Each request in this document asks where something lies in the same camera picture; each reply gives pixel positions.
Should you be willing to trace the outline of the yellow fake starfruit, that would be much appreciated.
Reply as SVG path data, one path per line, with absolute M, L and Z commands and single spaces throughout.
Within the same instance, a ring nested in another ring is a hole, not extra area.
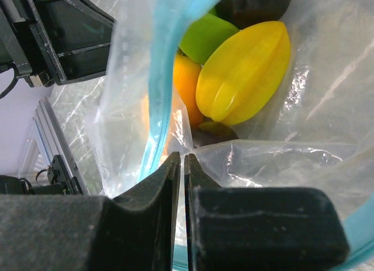
M 201 113 L 232 126 L 254 117 L 282 83 L 291 43 L 281 21 L 239 31 L 209 57 L 196 87 Z

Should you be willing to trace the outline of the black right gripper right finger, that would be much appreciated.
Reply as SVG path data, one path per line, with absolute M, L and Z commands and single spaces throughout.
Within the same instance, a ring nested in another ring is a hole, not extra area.
M 330 270 L 350 247 L 328 196 L 312 187 L 222 187 L 184 159 L 190 270 Z

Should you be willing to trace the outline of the clear bag with teal zipper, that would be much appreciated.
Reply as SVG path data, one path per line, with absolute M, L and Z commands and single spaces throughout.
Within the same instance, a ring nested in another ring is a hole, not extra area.
M 238 139 L 194 148 L 171 86 L 182 32 L 218 0 L 120 0 L 88 130 L 113 198 L 173 151 L 196 155 L 225 187 L 322 190 L 344 220 L 348 270 L 373 258 L 373 0 L 291 0 L 286 75 L 268 103 L 234 126 Z

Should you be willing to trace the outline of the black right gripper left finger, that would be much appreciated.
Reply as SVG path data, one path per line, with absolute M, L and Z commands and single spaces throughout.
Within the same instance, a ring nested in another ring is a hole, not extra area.
M 181 158 L 109 199 L 1 196 L 2 270 L 171 270 Z

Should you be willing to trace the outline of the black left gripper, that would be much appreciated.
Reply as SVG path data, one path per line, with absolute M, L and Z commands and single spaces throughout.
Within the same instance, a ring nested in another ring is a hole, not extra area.
M 31 87 L 102 77 L 114 22 L 90 0 L 1 0 L 1 69 Z

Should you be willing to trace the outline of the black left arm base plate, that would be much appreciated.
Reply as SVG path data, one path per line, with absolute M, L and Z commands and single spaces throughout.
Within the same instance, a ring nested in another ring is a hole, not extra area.
M 47 174 L 49 185 L 39 185 L 37 179 L 42 173 Z M 69 176 L 67 166 L 61 155 L 53 157 L 47 169 L 39 171 L 35 177 L 37 186 L 26 178 L 1 175 L 1 194 L 51 195 L 84 194 L 76 176 Z

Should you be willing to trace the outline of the green fake fruit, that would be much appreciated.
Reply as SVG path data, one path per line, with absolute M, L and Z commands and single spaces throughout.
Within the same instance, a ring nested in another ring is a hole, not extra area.
M 237 32 L 239 29 L 232 23 L 208 12 L 188 27 L 179 48 L 192 61 L 204 65 L 220 45 Z

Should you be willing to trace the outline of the orange fake fruit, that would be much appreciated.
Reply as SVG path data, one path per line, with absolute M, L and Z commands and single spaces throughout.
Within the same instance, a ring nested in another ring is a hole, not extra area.
M 202 66 L 185 55 L 176 54 L 173 70 L 172 113 L 165 147 L 160 161 L 172 151 L 192 149 L 191 127 L 203 121 L 196 104 L 196 86 Z

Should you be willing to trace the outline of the dark fake fruit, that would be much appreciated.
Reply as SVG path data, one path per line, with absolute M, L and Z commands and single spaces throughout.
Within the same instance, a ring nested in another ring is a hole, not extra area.
M 238 139 L 238 135 L 230 127 L 214 121 L 192 127 L 191 133 L 194 148 Z
M 214 7 L 219 18 L 242 30 L 257 23 L 279 20 L 291 0 L 221 0 Z

